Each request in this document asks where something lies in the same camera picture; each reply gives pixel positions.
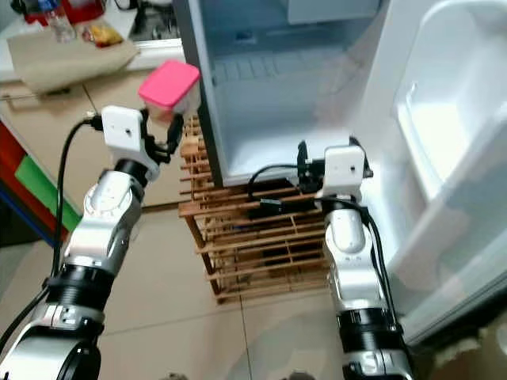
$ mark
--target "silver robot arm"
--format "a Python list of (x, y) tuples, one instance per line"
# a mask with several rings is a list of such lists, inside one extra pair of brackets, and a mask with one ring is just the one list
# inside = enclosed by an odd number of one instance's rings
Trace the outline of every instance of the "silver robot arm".
[(379, 270), (378, 230), (368, 209), (358, 204), (361, 183), (372, 174), (358, 144), (326, 150), (317, 199), (326, 220), (324, 252), (345, 353), (343, 373), (345, 380), (412, 380), (388, 279)]
[(169, 162), (183, 128), (176, 115), (167, 147), (146, 131), (147, 114), (109, 106), (103, 109), (105, 141), (114, 170), (102, 173), (84, 200), (84, 215), (71, 235), (48, 296), (0, 363), (1, 380), (95, 380), (101, 355), (97, 338), (104, 308), (123, 263), (132, 227), (141, 215), (144, 187)]

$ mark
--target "beige floor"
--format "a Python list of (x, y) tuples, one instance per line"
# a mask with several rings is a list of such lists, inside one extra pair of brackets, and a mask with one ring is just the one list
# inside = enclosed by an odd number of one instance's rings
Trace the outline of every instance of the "beige floor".
[[(51, 250), (25, 254), (0, 301), (0, 329), (37, 291)], [(341, 376), (327, 290), (217, 306), (176, 211), (144, 215), (106, 308), (101, 379), (280, 380), (294, 369)]]

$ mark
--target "refrigerator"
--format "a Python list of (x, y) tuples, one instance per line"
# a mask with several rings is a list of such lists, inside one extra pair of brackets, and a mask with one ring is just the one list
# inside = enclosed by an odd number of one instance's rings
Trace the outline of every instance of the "refrigerator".
[(505, 301), (507, 0), (173, 4), (216, 185), (354, 135), (407, 343)]

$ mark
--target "countertop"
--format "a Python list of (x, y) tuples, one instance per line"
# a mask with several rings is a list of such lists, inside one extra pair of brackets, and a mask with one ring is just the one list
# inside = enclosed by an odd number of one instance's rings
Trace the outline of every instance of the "countertop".
[[(114, 3), (108, 2), (103, 18), (123, 38), (128, 38), (136, 12), (136, 9), (120, 11)], [(20, 16), (0, 32), (0, 82), (13, 82), (20, 79), (13, 68), (7, 39), (40, 30), (42, 30), (42, 26), (38, 23), (29, 25)], [(141, 42), (136, 43), (136, 46), (139, 49), (139, 54), (127, 65), (127, 70), (155, 68), (167, 59), (185, 60), (180, 39)]]

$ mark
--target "pink container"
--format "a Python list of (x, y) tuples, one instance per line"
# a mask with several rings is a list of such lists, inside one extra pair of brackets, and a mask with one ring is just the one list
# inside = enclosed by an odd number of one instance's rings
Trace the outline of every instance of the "pink container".
[(174, 113), (195, 112), (200, 104), (199, 70), (180, 61), (165, 61), (139, 87), (150, 117), (171, 121)]

